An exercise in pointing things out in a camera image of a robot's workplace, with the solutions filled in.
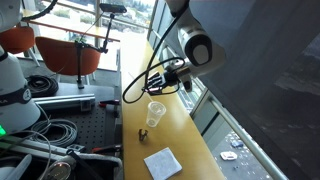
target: wooden table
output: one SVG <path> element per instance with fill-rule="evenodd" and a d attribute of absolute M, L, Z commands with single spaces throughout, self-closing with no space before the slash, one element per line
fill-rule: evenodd
<path fill-rule="evenodd" d="M 35 14 L 34 11 L 23 10 L 23 16 L 31 16 L 33 14 Z M 64 31 L 69 31 L 73 33 L 78 33 L 78 34 L 85 33 L 88 36 L 93 36 L 93 37 L 103 38 L 103 39 L 105 39 L 107 30 L 108 30 L 108 28 L 105 28 L 105 27 L 97 27 L 95 25 L 91 27 L 90 24 L 75 22 L 71 19 L 58 17 L 52 14 L 46 14 L 41 18 L 37 18 L 35 20 L 30 20 L 26 22 L 36 24 L 36 25 L 46 26 L 50 28 L 60 29 Z M 122 33 L 120 32 L 110 30 L 108 39 L 119 42 L 121 34 Z"/>
<path fill-rule="evenodd" d="M 145 39 L 121 39 L 122 91 L 145 70 L 153 50 Z M 127 100 L 133 100 L 141 93 L 143 80 L 139 80 L 127 93 Z M 224 179 L 214 157 L 200 135 L 193 120 L 178 95 L 152 96 L 163 103 L 167 112 L 158 126 L 146 125 L 147 94 L 133 104 L 122 102 L 124 177 L 130 179 L 152 179 L 144 158 L 169 147 L 182 166 L 182 171 L 170 179 Z M 148 136 L 139 141 L 139 129 L 148 130 Z"/>

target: chair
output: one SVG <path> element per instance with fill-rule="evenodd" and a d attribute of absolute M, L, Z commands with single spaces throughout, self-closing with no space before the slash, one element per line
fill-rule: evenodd
<path fill-rule="evenodd" d="M 33 29 L 29 26 L 17 26 L 0 33 L 0 44 L 4 50 L 12 54 L 28 51 L 37 66 L 40 66 L 32 52 L 35 44 Z"/>
<path fill-rule="evenodd" d="M 78 75 L 77 49 L 74 42 L 38 36 L 35 38 L 38 50 L 47 68 L 56 73 L 56 80 L 62 75 Z M 98 68 L 100 53 L 93 49 L 82 49 L 81 74 L 90 85 L 89 74 L 93 75 Z"/>

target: green light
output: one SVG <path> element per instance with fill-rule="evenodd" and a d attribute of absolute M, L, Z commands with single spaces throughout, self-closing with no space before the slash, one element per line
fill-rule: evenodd
<path fill-rule="evenodd" d="M 2 126 L 0 125 L 0 137 L 1 137 L 1 136 L 4 136 L 4 135 L 6 135 L 6 134 L 7 134 L 6 130 L 4 130 L 4 129 L 2 128 Z"/>

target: paper sheet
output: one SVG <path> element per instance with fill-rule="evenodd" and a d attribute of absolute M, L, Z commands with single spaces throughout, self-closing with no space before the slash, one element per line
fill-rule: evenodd
<path fill-rule="evenodd" d="M 167 147 L 144 159 L 154 180 L 165 180 L 179 172 L 182 167 Z"/>

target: clear plastic cup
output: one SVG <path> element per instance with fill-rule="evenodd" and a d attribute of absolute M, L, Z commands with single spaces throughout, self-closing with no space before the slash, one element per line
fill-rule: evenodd
<path fill-rule="evenodd" d="M 148 104 L 147 124 L 150 127 L 156 127 L 161 117 L 166 113 L 166 107 L 157 101 Z"/>

